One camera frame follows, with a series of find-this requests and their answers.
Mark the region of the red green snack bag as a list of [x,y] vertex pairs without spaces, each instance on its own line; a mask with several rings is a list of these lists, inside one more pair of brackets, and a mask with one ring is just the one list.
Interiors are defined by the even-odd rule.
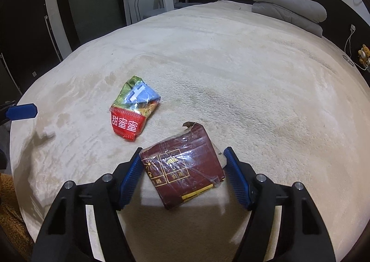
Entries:
[[140,77],[132,76],[110,107],[113,131],[123,139],[135,141],[159,102],[160,95],[155,90]]

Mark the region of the dark red box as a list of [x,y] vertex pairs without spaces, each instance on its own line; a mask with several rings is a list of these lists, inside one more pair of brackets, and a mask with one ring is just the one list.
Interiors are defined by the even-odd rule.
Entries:
[[183,132],[142,149],[144,170],[169,210],[218,187],[225,179],[205,128],[186,122]]

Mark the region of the brown fuzzy rug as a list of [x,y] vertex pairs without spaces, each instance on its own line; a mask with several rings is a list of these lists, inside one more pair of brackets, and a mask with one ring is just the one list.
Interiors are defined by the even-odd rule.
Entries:
[[1,229],[21,261],[30,261],[34,241],[21,215],[13,179],[8,174],[1,174]]

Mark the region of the beige bed blanket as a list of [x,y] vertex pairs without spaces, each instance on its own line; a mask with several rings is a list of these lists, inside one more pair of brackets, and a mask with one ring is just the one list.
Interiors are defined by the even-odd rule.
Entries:
[[[96,181],[190,121],[272,181],[303,182],[343,259],[369,221],[369,86],[343,55],[324,38],[230,1],[82,45],[22,96],[37,117],[11,125],[12,176],[30,235],[65,181]],[[134,75],[160,102],[128,141],[113,131],[110,107]]]

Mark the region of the white chair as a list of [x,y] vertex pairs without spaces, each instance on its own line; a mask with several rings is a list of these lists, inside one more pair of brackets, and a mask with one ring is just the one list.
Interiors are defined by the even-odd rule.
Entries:
[[[181,2],[180,0],[173,0],[173,3],[175,10],[201,4]],[[166,12],[164,0],[134,0],[134,12],[136,14],[137,21],[160,15]]]

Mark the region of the brown teddy bear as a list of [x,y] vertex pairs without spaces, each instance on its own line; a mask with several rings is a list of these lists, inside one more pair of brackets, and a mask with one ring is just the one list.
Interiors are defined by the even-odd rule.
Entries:
[[358,50],[358,55],[360,63],[365,67],[369,67],[370,50],[365,44]]

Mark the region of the grey folded duvet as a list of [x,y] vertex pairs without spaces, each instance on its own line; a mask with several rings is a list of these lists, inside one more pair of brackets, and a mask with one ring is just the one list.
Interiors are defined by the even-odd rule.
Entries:
[[326,9],[312,0],[253,0],[251,11],[291,23],[318,37],[323,34],[319,24],[327,18]]

